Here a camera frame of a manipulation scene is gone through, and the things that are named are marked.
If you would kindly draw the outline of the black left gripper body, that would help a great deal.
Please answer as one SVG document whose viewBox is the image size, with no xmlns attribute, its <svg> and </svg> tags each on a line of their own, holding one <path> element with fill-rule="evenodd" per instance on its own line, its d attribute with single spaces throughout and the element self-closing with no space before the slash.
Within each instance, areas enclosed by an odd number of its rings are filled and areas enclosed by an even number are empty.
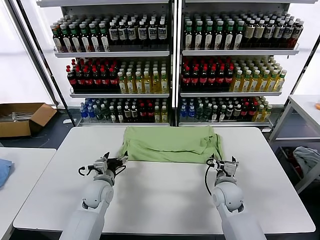
<svg viewBox="0 0 320 240">
<path fill-rule="evenodd" d="M 105 175 L 111 176 L 117 176 L 119 173 L 121 173 L 126 168 L 126 165 L 118 166 L 117 158 L 108 158 L 108 162 L 106 163 L 106 170 Z"/>
</svg>

